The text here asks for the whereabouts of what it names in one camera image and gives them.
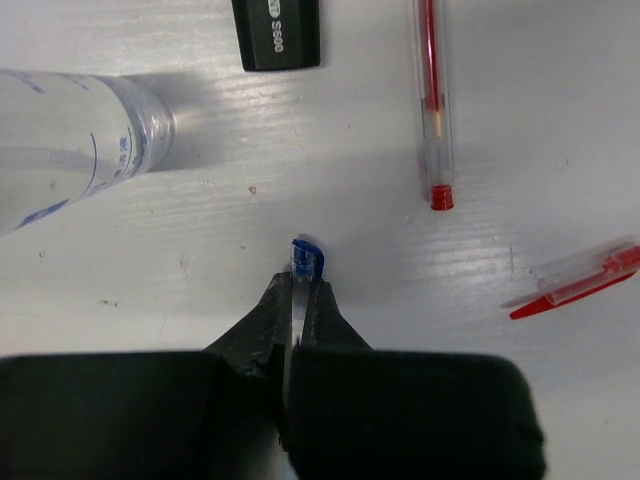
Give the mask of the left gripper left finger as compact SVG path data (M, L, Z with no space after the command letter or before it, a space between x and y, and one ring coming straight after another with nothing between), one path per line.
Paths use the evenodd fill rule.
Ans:
M1 361L5 479L280 479L291 286L202 350L49 353Z

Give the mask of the red pen cap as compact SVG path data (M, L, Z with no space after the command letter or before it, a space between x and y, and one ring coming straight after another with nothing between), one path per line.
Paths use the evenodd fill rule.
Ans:
M558 309L624 282L639 272L639 242L620 239L529 269L535 290L501 305L520 320Z

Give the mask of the red gel pen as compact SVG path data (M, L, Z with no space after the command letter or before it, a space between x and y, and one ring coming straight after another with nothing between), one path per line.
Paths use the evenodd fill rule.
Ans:
M448 211L455 175L444 3L415 1L413 20L427 200L432 210Z

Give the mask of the blue pen cap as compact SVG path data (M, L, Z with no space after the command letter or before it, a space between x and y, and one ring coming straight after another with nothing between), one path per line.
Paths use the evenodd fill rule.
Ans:
M303 337L312 287L322 278L324 253L314 243L297 238L291 242L289 272L291 277L291 346Z

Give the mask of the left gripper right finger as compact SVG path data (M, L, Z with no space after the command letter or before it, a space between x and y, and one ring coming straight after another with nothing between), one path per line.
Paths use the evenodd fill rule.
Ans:
M491 355L371 348L317 286L292 353L290 462L301 479L540 479L530 387Z

